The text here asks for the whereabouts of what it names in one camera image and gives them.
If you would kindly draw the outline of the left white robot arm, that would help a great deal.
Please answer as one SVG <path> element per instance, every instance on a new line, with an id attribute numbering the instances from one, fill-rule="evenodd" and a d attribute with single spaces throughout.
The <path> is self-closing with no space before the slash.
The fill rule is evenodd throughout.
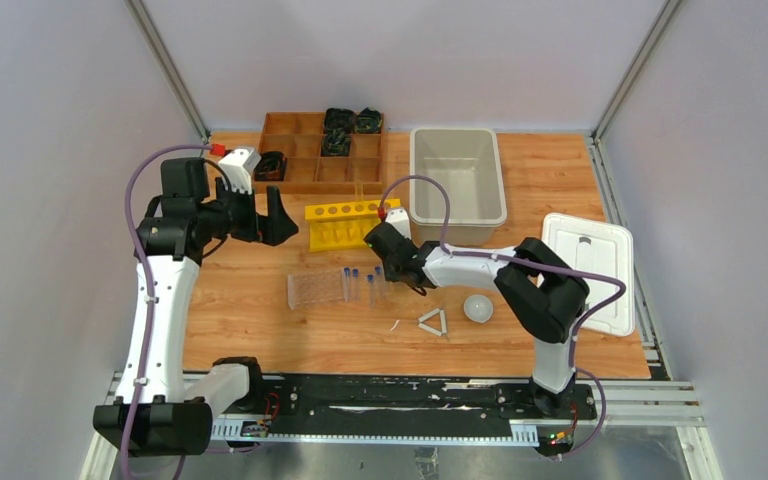
<path id="1" fill-rule="evenodd" d="M 298 232 L 276 187 L 266 190 L 266 214 L 257 212 L 253 174 L 260 161 L 250 148 L 227 153 L 210 199 L 207 160 L 165 160 L 161 194 L 140 223 L 129 225 L 138 259 L 131 345 L 113 404 L 97 406 L 92 419 L 96 432 L 126 455 L 200 455 L 230 406 L 253 413 L 265 403 L 253 357 L 221 358 L 192 385 L 182 364 L 189 305 L 210 241 L 278 246 Z"/>

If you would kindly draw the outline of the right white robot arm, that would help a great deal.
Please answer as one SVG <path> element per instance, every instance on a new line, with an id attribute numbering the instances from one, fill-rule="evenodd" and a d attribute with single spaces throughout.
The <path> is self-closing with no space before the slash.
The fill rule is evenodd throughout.
<path id="1" fill-rule="evenodd" d="M 451 286 L 499 293 L 534 338 L 533 408 L 552 418 L 569 407 L 576 375 L 573 344 L 590 289 L 545 243 L 527 237 L 497 250 L 438 241 L 418 246 L 386 221 L 365 236 L 365 243 L 381 260 L 387 281 L 401 282 L 422 296 Z"/>

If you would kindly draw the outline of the yellow test tube rack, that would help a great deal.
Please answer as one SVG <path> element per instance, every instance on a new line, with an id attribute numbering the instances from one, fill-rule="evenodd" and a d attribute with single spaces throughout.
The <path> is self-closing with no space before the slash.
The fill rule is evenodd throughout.
<path id="1" fill-rule="evenodd" d="M 379 200 L 306 205 L 304 220 L 309 227 L 309 251 L 364 247 L 364 237 L 380 222 L 379 205 Z"/>

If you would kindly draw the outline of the white clay triangle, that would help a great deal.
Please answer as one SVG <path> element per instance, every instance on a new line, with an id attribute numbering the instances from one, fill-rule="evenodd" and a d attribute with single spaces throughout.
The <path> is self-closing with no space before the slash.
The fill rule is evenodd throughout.
<path id="1" fill-rule="evenodd" d="M 441 308 L 435 308 L 417 319 L 418 327 L 436 337 L 448 335 L 446 313 Z"/>

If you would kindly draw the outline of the wooden compartment tray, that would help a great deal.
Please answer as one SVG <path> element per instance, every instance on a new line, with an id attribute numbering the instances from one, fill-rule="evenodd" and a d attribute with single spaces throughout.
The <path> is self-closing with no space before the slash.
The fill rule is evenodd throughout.
<path id="1" fill-rule="evenodd" d="M 364 194 L 379 193 L 385 148 L 385 119 L 374 109 L 269 112 L 258 145 L 266 165 L 255 185 L 283 193 L 355 194 L 354 181 L 361 180 Z"/>

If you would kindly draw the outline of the clear plastic tube rack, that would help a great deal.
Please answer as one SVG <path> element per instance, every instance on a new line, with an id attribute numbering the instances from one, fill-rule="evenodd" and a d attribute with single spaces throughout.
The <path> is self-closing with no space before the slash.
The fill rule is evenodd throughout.
<path id="1" fill-rule="evenodd" d="M 345 302 L 342 270 L 307 271 L 287 276 L 287 304 L 290 309 L 331 302 Z"/>

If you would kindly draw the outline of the white round dish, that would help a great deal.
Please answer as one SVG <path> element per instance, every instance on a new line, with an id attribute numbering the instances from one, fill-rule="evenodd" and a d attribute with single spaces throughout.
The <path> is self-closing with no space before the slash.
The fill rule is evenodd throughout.
<path id="1" fill-rule="evenodd" d="M 487 296 L 473 294 L 464 300 L 463 311 L 470 321 L 485 324 L 492 318 L 494 306 Z"/>

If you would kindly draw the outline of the beige plastic bin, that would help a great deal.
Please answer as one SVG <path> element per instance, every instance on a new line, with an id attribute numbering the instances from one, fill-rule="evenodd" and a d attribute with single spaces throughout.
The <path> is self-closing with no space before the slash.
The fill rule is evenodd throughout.
<path id="1" fill-rule="evenodd" d="M 414 129 L 409 173 L 431 178 L 447 192 L 449 243 L 485 245 L 507 221 L 498 139 L 491 129 Z"/>

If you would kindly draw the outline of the white plastic bin lid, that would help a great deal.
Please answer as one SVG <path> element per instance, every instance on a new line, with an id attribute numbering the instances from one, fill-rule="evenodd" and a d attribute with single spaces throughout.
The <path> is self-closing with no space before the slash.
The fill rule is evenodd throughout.
<path id="1" fill-rule="evenodd" d="M 626 292 L 589 317 L 583 327 L 625 337 L 635 330 L 633 237 L 622 226 L 562 213 L 544 217 L 541 240 L 570 268 L 622 281 Z"/>

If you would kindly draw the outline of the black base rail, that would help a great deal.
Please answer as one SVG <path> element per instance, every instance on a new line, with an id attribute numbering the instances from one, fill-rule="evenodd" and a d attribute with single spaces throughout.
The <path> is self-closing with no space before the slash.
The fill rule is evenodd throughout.
<path id="1" fill-rule="evenodd" d="M 590 386 L 561 400 L 536 398 L 526 379 L 267 376 L 260 396 L 231 406 L 214 436 L 243 441 L 505 442 L 551 438 L 596 419 Z"/>

